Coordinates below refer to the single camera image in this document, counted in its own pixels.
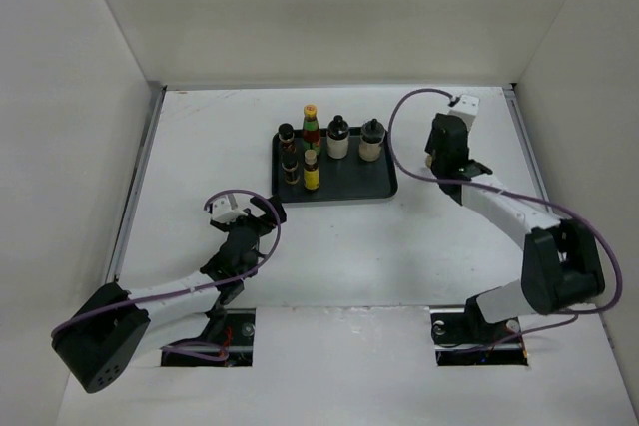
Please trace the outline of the black-capped spice jar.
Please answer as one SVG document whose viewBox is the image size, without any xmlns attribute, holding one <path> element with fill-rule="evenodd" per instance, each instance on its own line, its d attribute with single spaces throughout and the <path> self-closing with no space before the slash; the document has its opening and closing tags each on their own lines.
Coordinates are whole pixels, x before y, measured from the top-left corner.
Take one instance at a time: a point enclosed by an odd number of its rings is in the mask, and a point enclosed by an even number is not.
<svg viewBox="0 0 639 426">
<path fill-rule="evenodd" d="M 297 184 L 300 180 L 297 156 L 289 151 L 283 152 L 281 157 L 281 166 L 284 172 L 285 182 L 289 185 Z"/>
<path fill-rule="evenodd" d="M 284 153 L 296 153 L 295 129 L 289 123 L 280 124 L 278 127 L 279 151 Z"/>
</svg>

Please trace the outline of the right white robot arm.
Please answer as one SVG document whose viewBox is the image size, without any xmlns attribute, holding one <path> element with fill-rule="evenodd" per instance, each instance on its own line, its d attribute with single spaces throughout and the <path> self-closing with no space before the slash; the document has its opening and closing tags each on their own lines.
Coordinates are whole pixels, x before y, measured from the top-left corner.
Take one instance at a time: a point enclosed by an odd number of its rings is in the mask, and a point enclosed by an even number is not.
<svg viewBox="0 0 639 426">
<path fill-rule="evenodd" d="M 605 280 L 595 237 L 582 223 L 506 195 L 493 171 L 471 158 L 466 123 L 438 114 L 425 146 L 440 188 L 505 233 L 523 253 L 519 279 L 468 298 L 443 322 L 458 341 L 488 344 L 520 315 L 549 315 L 599 295 Z"/>
</svg>

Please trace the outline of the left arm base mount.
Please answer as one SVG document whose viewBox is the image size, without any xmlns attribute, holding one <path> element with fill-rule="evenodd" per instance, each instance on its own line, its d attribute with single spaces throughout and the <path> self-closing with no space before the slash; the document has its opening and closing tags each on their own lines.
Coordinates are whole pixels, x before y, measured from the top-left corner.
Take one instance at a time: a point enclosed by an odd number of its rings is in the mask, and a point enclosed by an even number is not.
<svg viewBox="0 0 639 426">
<path fill-rule="evenodd" d="M 251 367 L 256 310 L 226 309 L 210 319 L 199 336 L 171 343 L 161 351 L 161 367 Z"/>
</svg>

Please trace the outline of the clear grinder jar black lid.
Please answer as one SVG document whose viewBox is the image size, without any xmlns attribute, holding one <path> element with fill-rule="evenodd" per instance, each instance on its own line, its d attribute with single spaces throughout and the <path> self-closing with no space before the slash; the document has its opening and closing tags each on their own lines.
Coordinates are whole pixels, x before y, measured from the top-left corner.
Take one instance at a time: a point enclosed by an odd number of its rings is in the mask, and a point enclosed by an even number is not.
<svg viewBox="0 0 639 426">
<path fill-rule="evenodd" d="M 359 156 L 366 162 L 376 161 L 381 153 L 381 144 L 385 137 L 385 127 L 373 118 L 361 126 Z"/>
</svg>

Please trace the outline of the red chili sauce bottle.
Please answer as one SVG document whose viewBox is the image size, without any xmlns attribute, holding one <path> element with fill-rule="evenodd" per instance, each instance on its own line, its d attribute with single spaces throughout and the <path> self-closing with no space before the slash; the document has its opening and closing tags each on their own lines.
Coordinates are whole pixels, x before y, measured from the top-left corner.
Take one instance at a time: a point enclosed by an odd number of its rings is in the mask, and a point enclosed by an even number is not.
<svg viewBox="0 0 639 426">
<path fill-rule="evenodd" d="M 304 106 L 302 142 L 305 151 L 311 150 L 319 155 L 321 151 L 321 134 L 317 113 L 318 109 L 315 105 Z"/>
</svg>

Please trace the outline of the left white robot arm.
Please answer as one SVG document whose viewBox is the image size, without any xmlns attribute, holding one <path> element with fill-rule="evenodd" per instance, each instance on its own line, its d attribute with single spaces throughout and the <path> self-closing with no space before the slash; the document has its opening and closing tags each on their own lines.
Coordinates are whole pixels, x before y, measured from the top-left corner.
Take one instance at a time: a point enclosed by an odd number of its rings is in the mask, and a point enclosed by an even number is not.
<svg viewBox="0 0 639 426">
<path fill-rule="evenodd" d="M 221 339 L 227 306 L 271 257 L 260 251 L 261 239 L 280 235 L 287 220 L 277 196 L 250 193 L 259 214 L 240 208 L 235 196 L 236 191 L 226 190 L 205 202 L 211 226 L 226 239 L 204 266 L 147 288 L 106 283 L 54 328 L 52 348 L 85 392 L 105 389 L 148 351 L 201 358 L 200 348 Z"/>
</svg>

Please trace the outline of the white shaker black cap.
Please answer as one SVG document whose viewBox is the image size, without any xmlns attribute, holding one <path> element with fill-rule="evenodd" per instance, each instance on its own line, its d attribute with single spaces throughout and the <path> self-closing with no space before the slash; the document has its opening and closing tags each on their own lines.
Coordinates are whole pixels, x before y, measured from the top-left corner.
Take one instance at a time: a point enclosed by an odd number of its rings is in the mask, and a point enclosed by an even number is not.
<svg viewBox="0 0 639 426">
<path fill-rule="evenodd" d="M 335 115 L 328 123 L 326 130 L 328 155 L 335 159 L 343 159 L 348 152 L 349 125 L 342 115 Z"/>
</svg>

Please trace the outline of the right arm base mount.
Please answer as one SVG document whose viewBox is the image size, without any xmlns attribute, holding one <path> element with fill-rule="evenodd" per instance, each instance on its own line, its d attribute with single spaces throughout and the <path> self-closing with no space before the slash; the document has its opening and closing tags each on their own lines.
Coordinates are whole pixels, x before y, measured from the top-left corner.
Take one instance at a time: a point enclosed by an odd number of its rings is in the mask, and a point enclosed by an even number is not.
<svg viewBox="0 0 639 426">
<path fill-rule="evenodd" d="M 463 308 L 435 308 L 430 320 L 438 366 L 528 365 L 518 318 L 486 323 Z"/>
</svg>

